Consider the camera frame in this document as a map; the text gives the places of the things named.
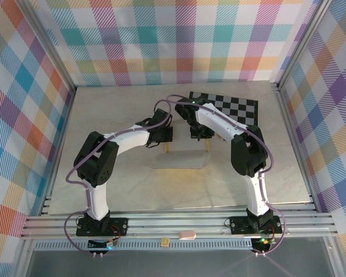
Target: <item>black and white checkerboard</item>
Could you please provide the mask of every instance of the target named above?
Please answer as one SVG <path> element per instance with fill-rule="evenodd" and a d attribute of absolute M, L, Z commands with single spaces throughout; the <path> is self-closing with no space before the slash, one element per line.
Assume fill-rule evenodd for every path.
<path fill-rule="evenodd" d="M 190 99 L 204 96 L 223 114 L 246 125 L 258 125 L 258 101 L 200 92 L 190 92 Z"/>

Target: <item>black mounting plate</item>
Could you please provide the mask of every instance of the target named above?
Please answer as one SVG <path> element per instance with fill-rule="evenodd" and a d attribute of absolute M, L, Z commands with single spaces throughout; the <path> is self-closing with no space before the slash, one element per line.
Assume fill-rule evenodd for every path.
<path fill-rule="evenodd" d="M 231 234 L 232 235 L 242 235 L 242 234 L 266 234 L 266 235 L 268 235 L 268 234 L 273 234 L 273 230 L 269 225 L 274 227 L 274 233 L 275 234 L 282 234 L 282 225 L 281 225 L 279 216 L 273 216 L 267 223 L 265 223 L 265 226 L 267 226 L 267 227 L 264 229 L 261 229 L 260 231 L 255 231 L 249 225 L 249 218 L 247 216 L 232 216 L 232 217 L 230 217 L 230 228 L 231 228 Z"/>
<path fill-rule="evenodd" d="M 76 236 L 78 237 L 118 237 L 118 229 L 114 228 L 113 233 L 112 226 L 116 226 L 121 231 L 121 237 L 127 234 L 128 218 L 109 218 L 107 222 L 107 228 L 104 232 L 97 229 L 94 225 L 89 224 L 86 218 L 80 218 L 78 220 L 78 226 Z"/>

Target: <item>small wooden block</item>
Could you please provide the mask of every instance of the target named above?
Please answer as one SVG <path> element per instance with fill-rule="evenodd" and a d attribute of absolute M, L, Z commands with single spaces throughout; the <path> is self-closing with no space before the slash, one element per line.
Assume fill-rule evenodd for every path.
<path fill-rule="evenodd" d="M 169 238 L 161 238 L 161 246 L 162 247 L 169 247 L 169 243 L 170 243 L 170 239 Z"/>

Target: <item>marble surface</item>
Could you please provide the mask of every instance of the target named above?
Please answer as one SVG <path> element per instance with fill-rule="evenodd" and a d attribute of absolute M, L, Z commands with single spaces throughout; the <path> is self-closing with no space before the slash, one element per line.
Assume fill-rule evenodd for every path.
<path fill-rule="evenodd" d="M 215 93 L 259 100 L 259 126 L 273 153 L 274 169 L 266 175 L 271 203 L 309 201 L 274 92 L 266 81 L 177 84 L 141 87 L 78 89 L 58 175 L 52 192 L 50 214 L 64 214 L 85 208 L 84 189 L 65 182 L 73 160 L 87 135 L 116 132 L 150 117 L 153 106 L 169 94 L 188 96 L 190 91 Z M 174 119 L 180 119 L 173 112 Z M 153 169 L 151 160 L 163 146 L 137 147 L 118 156 L 107 186 L 112 211 L 216 207 L 247 204 L 246 181 L 230 162 L 230 145 L 215 137 L 210 141 L 210 161 L 204 169 Z"/>

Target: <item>pink eraser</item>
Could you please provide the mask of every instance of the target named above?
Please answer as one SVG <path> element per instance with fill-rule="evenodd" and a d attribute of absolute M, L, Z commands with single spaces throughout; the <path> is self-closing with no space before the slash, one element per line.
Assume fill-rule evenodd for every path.
<path fill-rule="evenodd" d="M 195 231 L 179 232 L 179 239 L 196 239 L 196 232 Z"/>

